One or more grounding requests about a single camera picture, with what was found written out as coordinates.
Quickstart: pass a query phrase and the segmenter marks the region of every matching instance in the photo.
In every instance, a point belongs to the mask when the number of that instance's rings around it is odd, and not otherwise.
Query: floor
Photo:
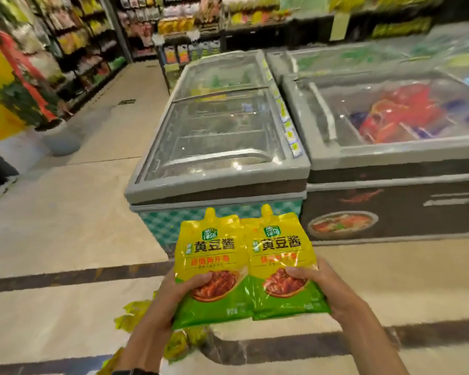
[[[85,375],[125,344],[113,319],[171,266],[123,196],[168,96],[156,62],[126,67],[70,121],[81,150],[46,158],[0,199],[0,374]],[[469,239],[316,251],[370,303],[411,374],[469,374]],[[162,373],[357,374],[331,344],[339,329],[328,315],[218,324]]]

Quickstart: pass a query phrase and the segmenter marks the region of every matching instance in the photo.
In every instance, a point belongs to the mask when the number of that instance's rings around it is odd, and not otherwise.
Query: brown marble strip
[[[159,277],[174,266],[173,261],[125,265],[118,267],[89,268],[87,270],[43,273],[23,277],[0,278],[0,292],[31,290],[34,288],[55,287],[85,283],[109,282],[111,280]]]
[[[469,320],[442,321],[385,328],[400,347],[424,348],[469,343]],[[348,355],[342,333],[290,335],[255,340],[226,341],[211,334],[200,351],[217,364],[241,366],[274,361]],[[111,355],[0,365],[0,375],[86,375],[99,370]]]
[[[469,343],[469,320],[421,323],[385,329],[391,341],[400,349]],[[230,366],[349,354],[342,332],[243,341],[225,341],[212,334],[201,348],[201,352],[215,363]]]

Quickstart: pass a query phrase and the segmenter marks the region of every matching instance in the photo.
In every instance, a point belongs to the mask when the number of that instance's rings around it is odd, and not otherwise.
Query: yellow and green pouch
[[[244,224],[249,254],[254,320],[330,312],[316,283],[290,277],[285,266],[318,268],[313,246],[295,213],[273,215],[268,204],[262,218]]]
[[[174,329],[252,316],[243,229],[238,216],[217,218],[213,208],[201,221],[182,222],[175,247],[176,283],[208,271],[212,279],[179,305]]]

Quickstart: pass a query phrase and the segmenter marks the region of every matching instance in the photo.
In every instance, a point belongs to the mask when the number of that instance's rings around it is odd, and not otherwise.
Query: forearm
[[[132,332],[115,370],[140,368],[158,372],[167,341],[156,334],[152,321],[143,318]]]
[[[409,375],[379,320],[361,301],[340,321],[360,375]]]

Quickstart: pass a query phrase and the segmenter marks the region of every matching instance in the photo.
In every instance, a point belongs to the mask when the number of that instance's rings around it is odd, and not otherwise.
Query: green logo
[[[265,227],[264,233],[266,233],[266,236],[268,238],[271,238],[271,237],[275,237],[276,235],[280,235],[281,230],[280,230],[280,227]]]
[[[217,237],[217,229],[208,228],[201,232],[201,239],[209,241]]]

